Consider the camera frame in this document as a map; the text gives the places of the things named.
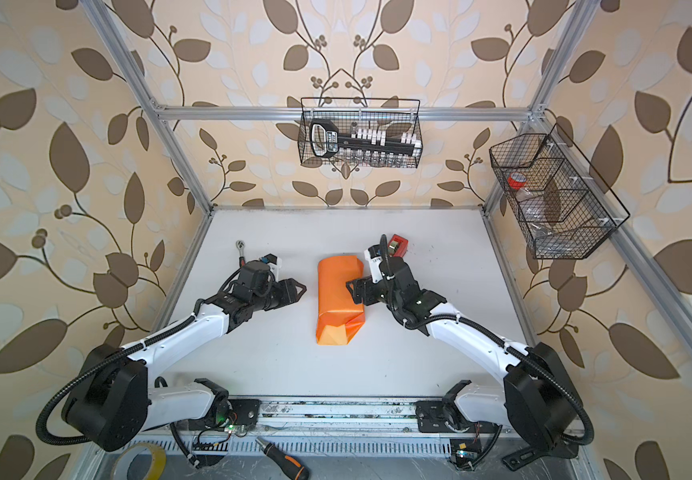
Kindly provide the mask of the orange black screwdriver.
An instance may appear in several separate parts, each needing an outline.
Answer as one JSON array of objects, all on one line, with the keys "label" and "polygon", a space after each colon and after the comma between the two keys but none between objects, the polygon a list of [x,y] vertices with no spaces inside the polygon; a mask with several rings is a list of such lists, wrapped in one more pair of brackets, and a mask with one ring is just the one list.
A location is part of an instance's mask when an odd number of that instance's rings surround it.
[{"label": "orange black screwdriver", "polygon": [[274,443],[261,437],[255,439],[262,453],[272,460],[290,480],[309,480],[311,471],[298,459],[280,450]]}]

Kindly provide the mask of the red handled ratchet wrench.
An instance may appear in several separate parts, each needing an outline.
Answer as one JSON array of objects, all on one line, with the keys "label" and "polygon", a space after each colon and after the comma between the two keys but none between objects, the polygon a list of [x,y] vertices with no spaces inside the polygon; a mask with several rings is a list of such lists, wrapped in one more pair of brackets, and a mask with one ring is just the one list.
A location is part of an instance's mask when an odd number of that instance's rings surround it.
[{"label": "red handled ratchet wrench", "polygon": [[246,265],[245,242],[243,240],[237,240],[236,248],[239,253],[239,265],[241,267],[244,267]]}]

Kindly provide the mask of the black socket set holder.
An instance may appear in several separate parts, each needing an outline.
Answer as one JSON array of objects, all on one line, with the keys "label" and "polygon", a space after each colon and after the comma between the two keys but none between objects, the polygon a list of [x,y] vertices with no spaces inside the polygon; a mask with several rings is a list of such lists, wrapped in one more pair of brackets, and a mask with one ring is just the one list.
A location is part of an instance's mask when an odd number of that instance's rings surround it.
[{"label": "black socket set holder", "polygon": [[312,152],[320,158],[419,158],[423,144],[406,132],[397,140],[386,130],[358,128],[355,133],[341,133],[330,120],[314,120],[308,133]]}]

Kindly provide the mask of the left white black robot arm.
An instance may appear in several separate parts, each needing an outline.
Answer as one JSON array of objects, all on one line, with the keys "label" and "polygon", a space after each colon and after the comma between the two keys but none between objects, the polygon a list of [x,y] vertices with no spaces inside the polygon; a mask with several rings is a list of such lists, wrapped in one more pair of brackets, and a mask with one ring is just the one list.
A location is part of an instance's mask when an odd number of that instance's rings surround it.
[{"label": "left white black robot arm", "polygon": [[298,303],[307,288],[278,276],[268,254],[242,264],[212,296],[197,299],[184,319],[123,347],[99,346],[80,373],[45,405],[36,434],[52,446],[94,443],[113,452],[140,432],[169,428],[181,453],[196,469],[202,460],[186,445],[178,424],[205,420],[219,428],[233,420],[228,391],[207,378],[168,384],[165,372],[202,346],[248,322],[259,311]]}]

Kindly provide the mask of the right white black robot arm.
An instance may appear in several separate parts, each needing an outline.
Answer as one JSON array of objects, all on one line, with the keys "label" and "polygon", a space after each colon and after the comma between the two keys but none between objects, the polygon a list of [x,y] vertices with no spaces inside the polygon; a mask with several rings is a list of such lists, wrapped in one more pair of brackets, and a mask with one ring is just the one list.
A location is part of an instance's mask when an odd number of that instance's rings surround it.
[{"label": "right white black robot arm", "polygon": [[528,346],[499,335],[466,317],[441,294],[421,288],[405,260],[391,254],[387,238],[369,247],[364,257],[369,276],[346,284],[355,303],[385,304],[403,328],[455,348],[501,383],[499,392],[483,394],[463,380],[441,401],[447,429],[464,433],[482,422],[495,428],[467,469],[484,461],[505,427],[526,443],[503,457],[511,471],[544,457],[573,459],[593,442],[591,417],[552,347],[542,342]]}]

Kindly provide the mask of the red tape dispenser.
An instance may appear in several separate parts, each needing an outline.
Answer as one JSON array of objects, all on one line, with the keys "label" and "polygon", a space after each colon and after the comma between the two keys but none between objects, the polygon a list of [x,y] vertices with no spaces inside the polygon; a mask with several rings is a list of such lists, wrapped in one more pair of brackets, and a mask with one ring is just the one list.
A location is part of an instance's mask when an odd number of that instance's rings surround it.
[{"label": "red tape dispenser", "polygon": [[388,255],[390,257],[403,258],[408,250],[409,241],[397,234],[394,234],[388,241]]}]

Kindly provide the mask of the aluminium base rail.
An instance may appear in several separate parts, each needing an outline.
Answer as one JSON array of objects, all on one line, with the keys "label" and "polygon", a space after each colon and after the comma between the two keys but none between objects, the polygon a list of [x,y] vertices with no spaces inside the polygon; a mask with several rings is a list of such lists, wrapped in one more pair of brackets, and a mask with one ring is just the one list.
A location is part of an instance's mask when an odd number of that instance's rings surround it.
[{"label": "aluminium base rail", "polygon": [[75,405],[66,419],[106,450],[140,432],[184,422],[188,430],[235,436],[381,436],[401,430],[421,434],[470,434],[512,426],[503,400],[477,394],[467,418],[444,398],[231,398],[197,385],[193,390],[155,389],[142,397],[110,396],[104,403]]}]

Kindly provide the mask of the red cap plastic bottle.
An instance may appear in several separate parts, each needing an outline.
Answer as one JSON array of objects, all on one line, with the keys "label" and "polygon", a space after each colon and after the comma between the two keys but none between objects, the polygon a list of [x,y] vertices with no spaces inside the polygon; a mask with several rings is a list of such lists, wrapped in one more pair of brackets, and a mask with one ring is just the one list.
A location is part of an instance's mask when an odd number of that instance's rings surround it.
[{"label": "red cap plastic bottle", "polygon": [[527,183],[527,176],[519,172],[511,173],[507,179],[517,207],[516,218],[530,230],[542,233],[549,232],[551,223],[548,220],[548,214],[552,207],[552,201],[544,191],[531,190]]}]

